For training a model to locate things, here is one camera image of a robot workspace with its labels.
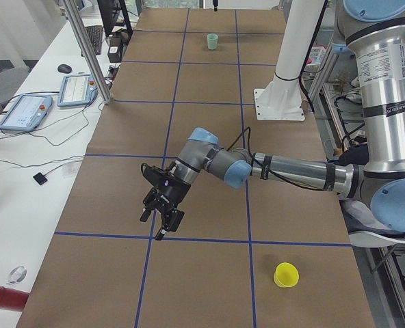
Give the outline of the aluminium frame post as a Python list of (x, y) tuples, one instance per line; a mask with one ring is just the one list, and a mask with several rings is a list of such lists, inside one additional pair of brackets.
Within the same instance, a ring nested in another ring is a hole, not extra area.
[(106, 84), (103, 72), (99, 65), (99, 62), (92, 48), (91, 41), (87, 35), (86, 28), (83, 24), (83, 21), (80, 17), (79, 10), (75, 5), (73, 0), (63, 0), (63, 6), (66, 12), (66, 16), (70, 22), (75, 38), (78, 42), (78, 45), (83, 53), (83, 56), (87, 62), (90, 73), (93, 76), (93, 79), (98, 88), (99, 94), (103, 99), (105, 104), (109, 104), (112, 96), (109, 91), (109, 88)]

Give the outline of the white pedestal column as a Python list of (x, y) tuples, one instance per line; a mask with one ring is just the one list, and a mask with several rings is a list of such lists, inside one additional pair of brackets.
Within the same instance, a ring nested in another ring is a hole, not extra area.
[(325, 1), (291, 2), (274, 78), (266, 88), (254, 90), (258, 120), (304, 121), (299, 78), (325, 7)]

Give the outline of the black computer monitor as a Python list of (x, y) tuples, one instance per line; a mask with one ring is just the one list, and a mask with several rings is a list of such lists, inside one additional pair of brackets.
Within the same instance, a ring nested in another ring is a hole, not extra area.
[(129, 37), (133, 34), (133, 29), (129, 20), (127, 7), (124, 0), (98, 0), (99, 11), (106, 36), (112, 34), (120, 14), (123, 15), (125, 27)]

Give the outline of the far teach pendant tablet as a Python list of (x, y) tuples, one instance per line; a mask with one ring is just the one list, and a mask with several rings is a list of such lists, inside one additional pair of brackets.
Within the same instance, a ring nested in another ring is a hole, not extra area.
[(98, 90), (91, 74), (75, 74), (63, 77), (58, 107), (76, 107), (91, 104)]

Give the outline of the yellow plastic cup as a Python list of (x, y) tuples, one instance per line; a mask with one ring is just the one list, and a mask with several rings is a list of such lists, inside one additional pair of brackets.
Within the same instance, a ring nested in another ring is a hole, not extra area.
[(273, 280), (280, 288), (291, 288), (299, 282), (299, 272), (293, 264), (282, 262), (276, 266)]

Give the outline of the red cylinder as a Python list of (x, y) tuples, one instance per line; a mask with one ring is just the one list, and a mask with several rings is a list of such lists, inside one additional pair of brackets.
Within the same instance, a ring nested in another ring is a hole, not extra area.
[(28, 298), (28, 292), (0, 286), (0, 310), (22, 312)]

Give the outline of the green plastic cup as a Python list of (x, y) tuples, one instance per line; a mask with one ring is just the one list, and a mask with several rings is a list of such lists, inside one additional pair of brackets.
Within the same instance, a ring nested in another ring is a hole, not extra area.
[(207, 48), (210, 51), (216, 50), (218, 47), (218, 35), (215, 33), (207, 34)]

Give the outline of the near teach pendant tablet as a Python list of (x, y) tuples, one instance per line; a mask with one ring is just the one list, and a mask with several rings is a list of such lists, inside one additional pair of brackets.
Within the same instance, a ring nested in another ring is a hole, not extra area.
[(23, 94), (0, 122), (0, 130), (32, 132), (41, 124), (52, 104), (51, 96)]

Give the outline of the black box with label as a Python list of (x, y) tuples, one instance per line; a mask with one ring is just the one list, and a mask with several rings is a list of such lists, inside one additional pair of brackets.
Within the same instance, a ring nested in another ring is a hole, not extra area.
[(108, 52), (107, 56), (110, 63), (119, 63), (122, 61), (122, 56), (124, 53), (124, 40), (121, 34), (117, 36), (110, 36), (107, 39), (108, 41)]

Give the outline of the teach pendant tablet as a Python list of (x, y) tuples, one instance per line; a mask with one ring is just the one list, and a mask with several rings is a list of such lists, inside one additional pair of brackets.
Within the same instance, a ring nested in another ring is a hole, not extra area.
[(75, 74), (63, 77), (58, 107), (76, 107), (91, 104), (98, 90), (91, 74)]
[(41, 124), (52, 104), (51, 96), (23, 94), (0, 122), (0, 130), (32, 132)]

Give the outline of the seated person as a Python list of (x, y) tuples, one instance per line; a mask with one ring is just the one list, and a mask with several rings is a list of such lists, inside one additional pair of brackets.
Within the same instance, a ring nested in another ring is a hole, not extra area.
[[(339, 154), (338, 159), (333, 160), (337, 165), (366, 165), (369, 160), (366, 143), (350, 148), (344, 153), (339, 152)], [(339, 196), (339, 203), (349, 233), (365, 230), (385, 236), (396, 236), (397, 238), (402, 238), (405, 235), (403, 232), (392, 230), (380, 223), (362, 202)]]

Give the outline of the black computer mouse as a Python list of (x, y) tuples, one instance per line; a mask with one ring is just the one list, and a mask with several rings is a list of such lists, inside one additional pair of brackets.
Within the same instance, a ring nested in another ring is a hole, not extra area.
[(60, 64), (57, 67), (57, 71), (63, 74), (69, 74), (73, 71), (73, 69), (68, 64)]

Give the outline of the black keyboard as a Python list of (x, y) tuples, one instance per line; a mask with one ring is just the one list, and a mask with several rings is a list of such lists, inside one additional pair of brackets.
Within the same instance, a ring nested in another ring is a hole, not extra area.
[(103, 27), (101, 25), (91, 25), (85, 27), (86, 33), (92, 44), (92, 48), (96, 55), (100, 55), (103, 43)]

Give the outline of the small black square device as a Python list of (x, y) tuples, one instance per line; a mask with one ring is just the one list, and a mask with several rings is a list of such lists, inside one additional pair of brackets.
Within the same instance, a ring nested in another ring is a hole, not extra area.
[(35, 174), (33, 176), (33, 179), (39, 184), (39, 185), (43, 185), (44, 183), (46, 183), (48, 181), (47, 177), (41, 173), (38, 172), (37, 174)]

